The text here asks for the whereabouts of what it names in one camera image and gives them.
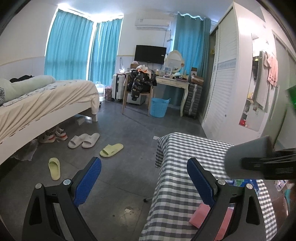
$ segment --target ceiling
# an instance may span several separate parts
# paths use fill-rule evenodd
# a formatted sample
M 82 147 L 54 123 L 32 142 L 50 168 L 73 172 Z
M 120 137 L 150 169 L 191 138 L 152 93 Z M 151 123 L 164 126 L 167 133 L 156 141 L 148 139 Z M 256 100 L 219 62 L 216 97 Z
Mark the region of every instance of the ceiling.
M 71 8 L 91 15 L 122 15 L 150 9 L 165 12 L 188 13 L 192 16 L 208 17 L 217 22 L 232 0 L 43 0 L 58 5 L 66 3 Z

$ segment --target water bottle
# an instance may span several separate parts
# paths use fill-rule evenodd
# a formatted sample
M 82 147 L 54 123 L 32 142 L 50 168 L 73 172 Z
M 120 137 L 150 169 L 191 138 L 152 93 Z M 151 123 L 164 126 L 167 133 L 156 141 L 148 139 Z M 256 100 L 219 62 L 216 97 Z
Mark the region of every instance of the water bottle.
M 101 82 L 96 82 L 96 89 L 99 93 L 99 101 L 104 101 L 105 86 Z

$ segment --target pink box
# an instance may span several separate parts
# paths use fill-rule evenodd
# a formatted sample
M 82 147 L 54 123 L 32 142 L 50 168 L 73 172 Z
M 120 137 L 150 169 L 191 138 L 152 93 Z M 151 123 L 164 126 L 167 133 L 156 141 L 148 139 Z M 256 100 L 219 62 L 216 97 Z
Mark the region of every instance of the pink box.
M 194 214 L 192 215 L 191 219 L 189 220 L 189 222 L 197 227 L 197 228 L 200 228 L 201 224 L 203 223 L 203 221 L 205 220 L 208 212 L 210 211 L 210 206 L 209 205 L 206 205 L 204 203 L 201 203 L 198 208 L 196 209 L 196 211 L 194 212 Z M 222 225 L 216 235 L 216 238 L 215 240 L 222 240 L 225 233 L 226 233 L 226 230 L 228 228 L 228 225 L 229 225 L 229 222 L 230 222 L 230 219 L 231 219 L 231 216 L 232 216 L 232 212 L 233 212 L 233 209 L 232 208 L 228 208 L 227 211 L 226 211 L 226 214 L 224 216 L 224 219 L 223 219 L 223 222 L 222 222 Z

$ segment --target checkered tablecloth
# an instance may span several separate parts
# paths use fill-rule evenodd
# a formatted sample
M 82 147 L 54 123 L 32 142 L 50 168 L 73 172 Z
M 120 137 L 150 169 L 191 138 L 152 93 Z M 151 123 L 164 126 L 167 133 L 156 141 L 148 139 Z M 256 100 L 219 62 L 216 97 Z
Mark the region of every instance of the checkered tablecloth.
M 171 133 L 158 139 L 155 165 L 160 167 L 160 174 L 139 240 L 190 240 L 194 236 L 197 228 L 188 221 L 202 200 L 187 173 L 187 161 L 195 157 L 216 179 L 230 180 L 223 159 L 231 146 L 182 133 Z M 264 182 L 257 180 L 257 184 L 266 240 L 271 240 L 276 234 L 274 209 Z

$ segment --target blue gripper pad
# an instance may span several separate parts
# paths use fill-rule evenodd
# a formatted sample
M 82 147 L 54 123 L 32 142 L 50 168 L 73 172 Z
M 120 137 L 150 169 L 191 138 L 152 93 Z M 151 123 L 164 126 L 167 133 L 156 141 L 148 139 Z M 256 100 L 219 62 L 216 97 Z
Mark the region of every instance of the blue gripper pad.
M 78 181 L 80 180 L 79 183 L 75 183 L 73 181 L 72 187 L 74 188 L 73 193 L 74 193 L 74 204 L 76 207 L 78 207 L 80 204 L 85 203 L 93 185 L 95 184 L 100 172 L 102 169 L 102 163 L 101 160 L 98 157 L 93 157 L 92 160 L 90 161 L 89 165 L 87 165 L 84 170 L 80 170 L 77 172 L 76 175 L 78 177 Z
M 204 170 L 195 158 L 190 158 L 187 161 L 187 172 L 202 201 L 212 208 L 215 203 L 214 195 L 217 193 L 214 176 L 209 171 Z

